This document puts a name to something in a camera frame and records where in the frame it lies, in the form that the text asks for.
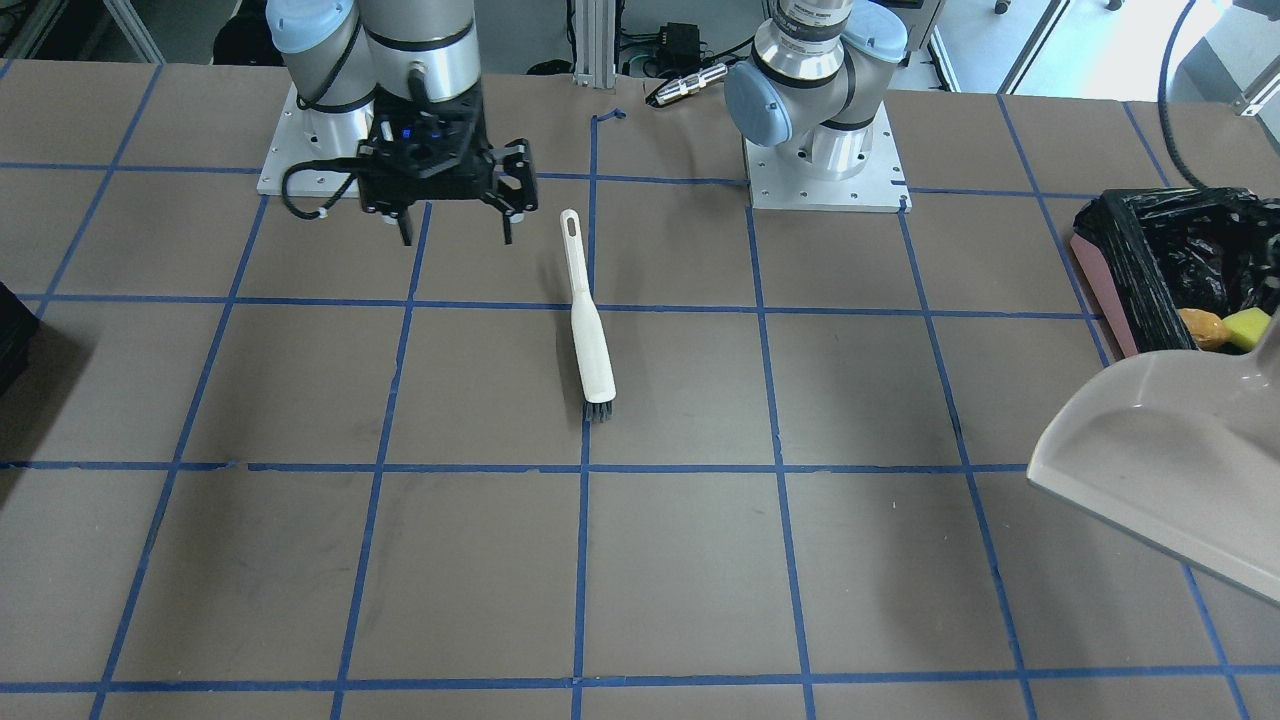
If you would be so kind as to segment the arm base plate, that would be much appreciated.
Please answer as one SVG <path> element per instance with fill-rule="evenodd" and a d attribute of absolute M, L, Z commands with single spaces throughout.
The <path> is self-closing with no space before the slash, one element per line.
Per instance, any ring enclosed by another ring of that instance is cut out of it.
<path fill-rule="evenodd" d="M 818 126 L 787 143 L 742 140 L 751 206 L 781 211 L 906 213 L 913 209 L 884 104 L 854 131 Z"/>
<path fill-rule="evenodd" d="M 293 79 L 259 179 L 261 195 L 287 206 L 294 199 L 358 199 L 358 145 L 372 126 L 378 82 L 357 78 L 323 85 L 320 77 Z"/>

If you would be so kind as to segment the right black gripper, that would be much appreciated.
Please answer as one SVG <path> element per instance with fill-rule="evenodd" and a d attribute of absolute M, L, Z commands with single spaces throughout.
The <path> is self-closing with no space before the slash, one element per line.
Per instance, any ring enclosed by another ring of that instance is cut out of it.
<path fill-rule="evenodd" d="M 388 90 L 372 97 L 372 126 L 358 145 L 358 199 L 385 215 L 412 247 L 411 205 L 422 200 L 484 200 L 502 218 L 503 243 L 513 225 L 539 209 L 538 178 L 527 138 L 502 147 L 488 142 L 479 85 L 458 97 L 417 105 Z"/>

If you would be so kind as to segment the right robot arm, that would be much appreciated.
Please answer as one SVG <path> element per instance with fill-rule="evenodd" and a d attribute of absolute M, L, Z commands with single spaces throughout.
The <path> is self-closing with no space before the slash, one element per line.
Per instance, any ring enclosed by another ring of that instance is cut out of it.
<path fill-rule="evenodd" d="M 539 206 L 530 143 L 486 136 L 471 1 L 269 1 L 265 22 L 291 73 L 284 124 L 308 149 L 260 188 L 296 218 L 326 217 L 351 190 L 415 240 L 411 208 L 477 200 L 509 234 Z"/>

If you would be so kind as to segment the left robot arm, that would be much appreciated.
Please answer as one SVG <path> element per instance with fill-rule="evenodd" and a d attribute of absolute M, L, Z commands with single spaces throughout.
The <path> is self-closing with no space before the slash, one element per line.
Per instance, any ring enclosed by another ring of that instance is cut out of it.
<path fill-rule="evenodd" d="M 804 174 L 852 178 L 908 41 L 902 19 L 873 1 L 773 1 L 749 59 L 726 76 L 730 117 L 745 141 Z"/>

